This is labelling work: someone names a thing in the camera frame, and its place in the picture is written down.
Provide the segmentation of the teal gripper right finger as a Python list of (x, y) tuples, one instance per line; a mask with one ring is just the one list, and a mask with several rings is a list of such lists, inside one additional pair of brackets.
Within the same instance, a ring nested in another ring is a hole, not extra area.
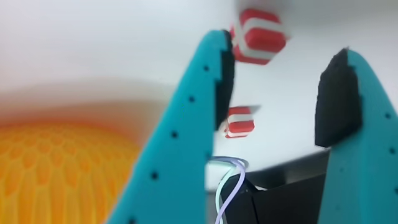
[(320, 223), (397, 223), (397, 113), (351, 49), (320, 76), (315, 144), (329, 150)]

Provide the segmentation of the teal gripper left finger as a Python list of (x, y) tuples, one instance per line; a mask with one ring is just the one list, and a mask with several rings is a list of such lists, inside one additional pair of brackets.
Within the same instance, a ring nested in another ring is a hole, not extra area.
[(233, 86), (231, 34), (210, 31), (135, 163), (109, 224), (205, 223), (205, 166)]

